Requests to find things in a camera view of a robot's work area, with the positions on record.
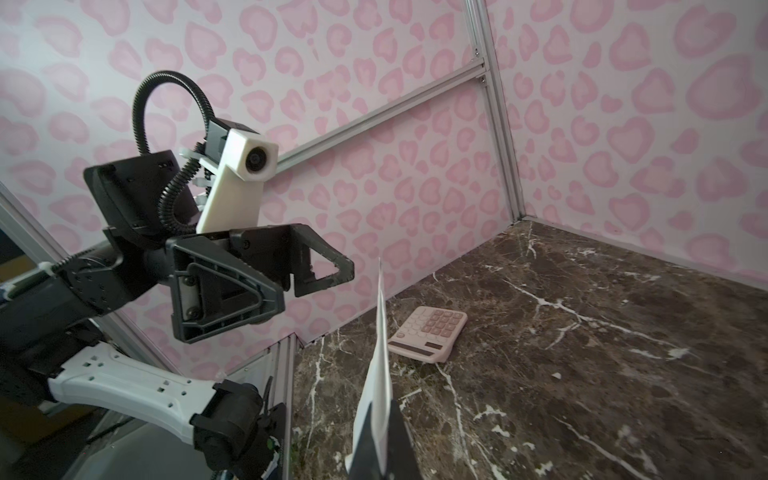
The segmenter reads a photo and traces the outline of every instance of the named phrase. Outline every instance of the pink leopard spot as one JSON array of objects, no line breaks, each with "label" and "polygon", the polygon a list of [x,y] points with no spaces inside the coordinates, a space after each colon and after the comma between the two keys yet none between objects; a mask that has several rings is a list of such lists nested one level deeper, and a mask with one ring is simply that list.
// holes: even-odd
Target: pink leopard spot
[{"label": "pink leopard spot", "polygon": [[489,190],[480,199],[480,211],[484,214],[493,215],[498,212],[498,203],[501,200],[501,194],[498,190]]},{"label": "pink leopard spot", "polygon": [[520,155],[520,160],[518,160],[518,173],[520,174],[520,178],[536,180],[536,170],[534,170],[528,162],[528,155]]},{"label": "pink leopard spot", "polygon": [[655,157],[650,166],[641,168],[629,184],[644,194],[663,194],[679,198],[685,192],[685,181],[673,174],[674,161],[669,157]]},{"label": "pink leopard spot", "polygon": [[379,93],[385,95],[388,101],[400,98],[402,89],[402,69],[400,67],[385,74],[381,77],[381,80],[379,80]]},{"label": "pink leopard spot", "polygon": [[741,118],[760,104],[763,92],[752,80],[749,55],[728,55],[694,80],[685,100],[696,115],[708,120]]},{"label": "pink leopard spot", "polygon": [[424,51],[421,45],[416,45],[414,48],[408,50],[402,58],[402,71],[414,78],[421,78],[424,76],[426,65],[427,61],[424,57]]},{"label": "pink leopard spot", "polygon": [[594,215],[594,207],[592,207],[592,200],[584,192],[584,187],[577,181],[572,181],[568,184],[568,191],[571,192],[565,198],[565,204],[576,212],[586,215]]},{"label": "pink leopard spot", "polygon": [[523,61],[531,59],[531,55],[538,50],[538,36],[536,32],[528,24],[523,24],[522,34],[518,39],[518,45],[520,49],[520,56]]},{"label": "pink leopard spot", "polygon": [[574,0],[571,24],[581,33],[595,33],[614,14],[614,0]]},{"label": "pink leopard spot", "polygon": [[562,224],[562,221],[560,220],[560,215],[558,215],[558,209],[555,205],[547,205],[546,207],[544,207],[544,211],[542,214],[544,215],[544,220],[546,220],[547,222]]},{"label": "pink leopard spot", "polygon": [[342,154],[341,165],[349,170],[355,180],[360,180],[372,173],[376,170],[373,146],[367,141],[361,141],[354,147],[346,149]]},{"label": "pink leopard spot", "polygon": [[[534,22],[546,22],[547,20],[554,18],[558,13],[563,11],[562,0],[536,0],[531,5],[531,20]],[[507,16],[511,15],[511,8],[507,9]]]},{"label": "pink leopard spot", "polygon": [[687,232],[694,227],[694,216],[691,212],[682,210],[677,212],[674,217],[667,219],[667,225],[677,230]]},{"label": "pink leopard spot", "polygon": [[126,0],[81,0],[83,12],[101,24],[107,35],[114,37],[128,29],[131,11]]},{"label": "pink leopard spot", "polygon": [[336,294],[331,290],[324,290],[322,292],[312,295],[312,300],[322,310],[331,310],[333,304],[336,302]]},{"label": "pink leopard spot", "polygon": [[366,216],[366,222],[376,230],[384,230],[388,225],[395,223],[397,217],[397,207],[394,203],[378,204],[371,209]]},{"label": "pink leopard spot", "polygon": [[608,144],[628,163],[636,164],[653,145],[656,132],[644,117],[633,117],[622,127],[608,129]]},{"label": "pink leopard spot", "polygon": [[376,0],[360,0],[352,17],[361,30],[367,31],[382,24],[382,16],[379,15]]},{"label": "pink leopard spot", "polygon": [[35,28],[42,33],[45,43],[59,54],[73,58],[80,56],[83,35],[78,26],[66,18],[40,17],[35,21]]},{"label": "pink leopard spot", "polygon": [[414,195],[415,195],[415,188],[413,187],[412,177],[408,177],[405,180],[401,180],[400,183],[398,183],[397,186],[395,187],[396,200],[403,200],[407,204],[410,204],[411,202],[413,202]]},{"label": "pink leopard spot", "polygon": [[705,202],[741,197],[748,188],[746,175],[722,157],[715,157],[696,177],[696,194]]},{"label": "pink leopard spot", "polygon": [[71,101],[84,101],[90,81],[88,76],[77,66],[69,63],[49,65],[42,69],[43,74],[53,84],[58,93]]},{"label": "pink leopard spot", "polygon": [[558,201],[563,197],[563,193],[553,185],[547,187],[547,195],[549,195],[549,197],[554,201]]},{"label": "pink leopard spot", "polygon": [[640,243],[654,252],[664,252],[664,237],[653,227],[640,234]]},{"label": "pink leopard spot", "polygon": [[635,231],[648,222],[650,205],[640,194],[629,194],[624,198],[611,198],[608,209],[629,230]]},{"label": "pink leopard spot", "polygon": [[47,197],[53,193],[56,170],[40,160],[27,160],[8,169],[26,190]]},{"label": "pink leopard spot", "polygon": [[442,212],[444,214],[459,214],[464,210],[465,204],[464,194],[460,190],[450,187],[448,193],[445,194],[445,201],[442,203]]},{"label": "pink leopard spot", "polygon": [[275,68],[282,74],[300,77],[304,73],[304,60],[293,47],[281,47],[275,55]]},{"label": "pink leopard spot", "polygon": [[409,263],[411,259],[411,240],[406,238],[397,240],[382,252],[382,260],[389,263],[394,270]]},{"label": "pink leopard spot", "polygon": [[686,128],[677,140],[670,145],[672,151],[682,155],[690,155],[699,146],[699,132],[694,128]]},{"label": "pink leopard spot", "polygon": [[549,130],[549,118],[545,115],[540,100],[533,100],[526,109],[525,126],[534,134],[543,134]]},{"label": "pink leopard spot", "polygon": [[600,137],[600,128],[597,124],[587,122],[584,117],[579,115],[571,122],[571,136],[576,144],[589,147]]},{"label": "pink leopard spot", "polygon": [[277,12],[296,38],[304,38],[317,30],[317,9],[309,0],[292,0],[277,7]]},{"label": "pink leopard spot", "polygon": [[566,164],[576,163],[576,152],[574,152],[571,141],[565,137],[563,129],[559,127],[554,128],[550,137],[552,139],[552,145],[549,147],[550,156]]},{"label": "pink leopard spot", "polygon": [[565,73],[558,70],[547,74],[541,81],[541,96],[547,98],[553,107],[559,107],[565,101]]},{"label": "pink leopard spot", "polygon": [[433,165],[444,167],[445,165],[448,164],[448,158],[449,158],[449,150],[448,150],[447,140],[439,141],[434,146],[432,146],[432,149],[430,149],[429,151],[429,161]]},{"label": "pink leopard spot", "polygon": [[674,29],[677,52],[685,58],[712,53],[736,30],[736,16],[729,12],[710,15],[707,7],[698,5],[680,17]]},{"label": "pink leopard spot", "polygon": [[[48,122],[48,133],[58,141],[74,141],[76,144],[84,144],[88,141],[89,137],[88,126],[85,122],[77,115],[68,111],[59,112],[51,117],[51,120]],[[5,136],[5,129],[0,132],[0,135]],[[23,140],[24,138],[24,135],[17,137],[18,140]],[[27,148],[27,150],[32,150],[34,144],[37,143],[37,134],[34,134],[33,138],[33,147]]]},{"label": "pink leopard spot", "polygon": [[674,83],[672,77],[660,68],[651,70],[632,91],[632,103],[642,114],[661,114],[674,111]]},{"label": "pink leopard spot", "polygon": [[347,210],[336,215],[336,219],[344,230],[350,233],[357,233],[360,221],[362,220],[362,214],[358,210]]},{"label": "pink leopard spot", "polygon": [[730,242],[718,233],[703,233],[685,244],[685,251],[694,262],[720,270],[732,270],[736,266],[730,255]]},{"label": "pink leopard spot", "polygon": [[184,50],[197,67],[210,70],[216,67],[217,57],[227,53],[227,45],[215,31],[188,22],[184,34]]},{"label": "pink leopard spot", "polygon": [[589,50],[587,50],[587,55],[584,57],[584,60],[582,61],[582,65],[584,68],[595,68],[600,64],[600,57],[602,55],[602,47],[599,43],[596,41],[593,41],[591,45],[589,45]]},{"label": "pink leopard spot", "polygon": [[453,38],[453,12],[440,15],[429,26],[429,37],[441,43],[446,43]]},{"label": "pink leopard spot", "polygon": [[376,57],[383,58],[388,63],[394,63],[397,59],[397,40],[395,39],[394,28],[382,30],[373,38],[373,54]]},{"label": "pink leopard spot", "polygon": [[524,100],[533,93],[533,80],[518,72],[512,80],[512,87],[515,89],[515,95],[517,95],[520,100]]},{"label": "pink leopard spot", "polygon": [[397,224],[406,229],[410,237],[419,232],[419,206],[411,207],[400,215]]},{"label": "pink leopard spot", "polygon": [[739,227],[762,240],[768,239],[768,214],[750,212],[739,219]]},{"label": "pink leopard spot", "polygon": [[549,33],[549,40],[544,44],[541,53],[544,54],[544,60],[550,65],[559,65],[573,58],[571,55],[571,39],[564,28],[560,25],[552,27],[552,31]]},{"label": "pink leopard spot", "polygon": [[68,195],[48,205],[48,209],[72,225],[89,232],[101,229],[101,217],[95,213],[94,201],[87,195]]},{"label": "pink leopard spot", "polygon": [[357,185],[337,180],[333,184],[333,196],[336,197],[340,207],[351,205],[357,198]]},{"label": "pink leopard spot", "polygon": [[78,252],[82,248],[83,240],[70,227],[55,223],[48,228],[48,232],[69,253]]},{"label": "pink leopard spot", "polygon": [[[51,134],[55,131],[56,134],[60,135],[61,138],[57,137],[57,140],[66,141],[68,139],[67,131],[62,132],[60,130],[62,127],[66,127],[61,124],[61,120],[66,118],[67,115],[71,114],[61,113],[55,116],[55,118],[58,118],[59,120],[55,122],[53,131],[51,131],[51,126],[54,123],[53,120],[48,123],[48,131],[51,132]],[[76,136],[78,139],[82,139],[81,134],[76,134]],[[85,128],[84,137],[85,139],[78,143],[83,143],[88,139],[87,127]],[[31,125],[11,122],[5,117],[0,117],[0,146],[2,146],[2,150],[6,154],[15,156],[28,151],[33,151],[37,148],[39,141],[40,137],[38,136],[38,132]]]},{"label": "pink leopard spot", "polygon": [[746,142],[739,154],[742,160],[754,167],[768,168],[768,140]]},{"label": "pink leopard spot", "polygon": [[445,178],[454,184],[466,185],[469,182],[470,168],[472,168],[472,163],[469,159],[462,158],[448,169]]},{"label": "pink leopard spot", "polygon": [[607,114],[616,113],[623,104],[624,102],[621,99],[611,98],[608,95],[603,95],[603,98],[600,99],[600,109]]},{"label": "pink leopard spot", "polygon": [[592,77],[583,71],[578,72],[578,79],[571,86],[571,100],[576,110],[582,110],[591,102],[598,99],[598,86]]},{"label": "pink leopard spot", "polygon": [[272,48],[277,37],[277,19],[264,7],[250,6],[240,13],[240,28],[261,51]]},{"label": "pink leopard spot", "polygon": [[325,186],[322,184],[317,184],[312,189],[312,192],[307,197],[307,200],[310,202],[310,205],[315,208],[320,210],[328,210],[328,206],[331,201],[331,195]]},{"label": "pink leopard spot", "polygon": [[25,117],[37,117],[45,105],[45,87],[26,71],[11,68],[0,71],[0,98]]},{"label": "pink leopard spot", "polygon": [[473,88],[464,88],[455,94],[453,111],[465,121],[472,121],[477,116],[477,92]]},{"label": "pink leopard spot", "polygon": [[542,155],[541,159],[538,161],[537,170],[538,176],[543,182],[549,181],[555,176],[554,165],[544,155]]},{"label": "pink leopard spot", "polygon": [[631,71],[650,65],[650,39],[645,28],[630,23],[608,51],[611,65],[619,71]]},{"label": "pink leopard spot", "polygon": [[443,48],[437,52],[429,63],[429,74],[433,79],[445,77],[453,71],[453,65],[456,61],[456,55],[452,50]]}]

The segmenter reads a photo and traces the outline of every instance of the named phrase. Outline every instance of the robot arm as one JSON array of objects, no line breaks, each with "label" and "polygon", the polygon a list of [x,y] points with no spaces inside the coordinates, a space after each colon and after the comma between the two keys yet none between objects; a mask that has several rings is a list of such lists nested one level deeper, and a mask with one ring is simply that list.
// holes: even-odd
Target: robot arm
[{"label": "robot arm", "polygon": [[[144,106],[171,81],[194,97],[206,139],[185,151],[150,153]],[[140,156],[89,167],[84,179],[107,221],[106,241],[3,286],[0,395],[36,406],[44,399],[101,406],[173,432],[201,450],[213,470],[263,477],[279,458],[280,408],[267,392],[230,381],[188,379],[127,358],[90,320],[170,287],[174,336],[193,343],[285,310],[296,296],[354,277],[353,262],[307,225],[256,227],[263,183],[277,146],[244,125],[215,118],[203,92],[175,72],[156,72],[134,101]],[[210,187],[202,215],[187,183],[201,168]],[[314,250],[339,269],[317,279]]]}]

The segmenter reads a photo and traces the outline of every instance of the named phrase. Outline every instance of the black plastic bracket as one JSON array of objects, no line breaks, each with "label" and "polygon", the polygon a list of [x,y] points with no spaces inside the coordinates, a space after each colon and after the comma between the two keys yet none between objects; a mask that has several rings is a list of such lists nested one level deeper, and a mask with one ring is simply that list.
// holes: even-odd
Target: black plastic bracket
[{"label": "black plastic bracket", "polygon": [[[315,278],[312,250],[339,271]],[[166,243],[165,260],[174,336],[186,343],[283,312],[291,275],[296,296],[355,277],[354,263],[301,223],[174,237]]]}]

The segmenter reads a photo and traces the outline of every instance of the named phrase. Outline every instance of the paper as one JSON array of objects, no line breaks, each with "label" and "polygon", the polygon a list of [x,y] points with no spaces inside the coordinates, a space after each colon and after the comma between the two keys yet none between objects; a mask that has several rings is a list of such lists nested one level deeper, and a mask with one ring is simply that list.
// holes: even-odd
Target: paper
[{"label": "paper", "polygon": [[365,424],[368,407],[371,406],[371,433],[376,446],[376,456],[382,475],[386,471],[387,439],[389,429],[389,407],[392,405],[392,381],[389,378],[389,351],[386,348],[386,301],[384,297],[384,273],[379,258],[379,289],[376,294],[376,347],[368,365],[366,383],[362,388],[360,403],[357,404],[352,433],[352,454],[346,456],[346,470],[352,467],[352,459]]}]

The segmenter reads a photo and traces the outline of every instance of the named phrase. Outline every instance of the white marble vein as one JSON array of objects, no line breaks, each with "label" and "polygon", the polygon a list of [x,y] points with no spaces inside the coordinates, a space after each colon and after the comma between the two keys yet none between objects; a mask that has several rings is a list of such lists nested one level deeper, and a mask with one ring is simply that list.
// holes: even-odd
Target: white marble vein
[{"label": "white marble vein", "polygon": [[599,446],[597,443],[593,442],[586,435],[582,435],[581,433],[577,432],[576,429],[574,429],[573,425],[571,425],[570,423],[563,422],[560,419],[555,419],[555,420],[557,420],[558,422],[560,422],[563,425],[565,425],[568,428],[568,430],[571,430],[571,432],[573,432],[573,434],[576,435],[576,437],[579,440],[581,440],[582,442],[586,442],[586,443],[592,445],[594,447],[594,449],[597,450],[605,458],[607,458],[608,460],[611,460],[612,462],[615,462],[615,463],[621,465],[621,467],[623,467],[624,470],[626,470],[627,472],[630,472],[635,478],[639,478],[640,480],[651,480],[647,476],[645,476],[642,473],[638,472],[635,467],[633,467],[632,465],[627,463],[622,458],[618,458],[616,455],[610,453],[608,450],[604,449],[603,447]]}]

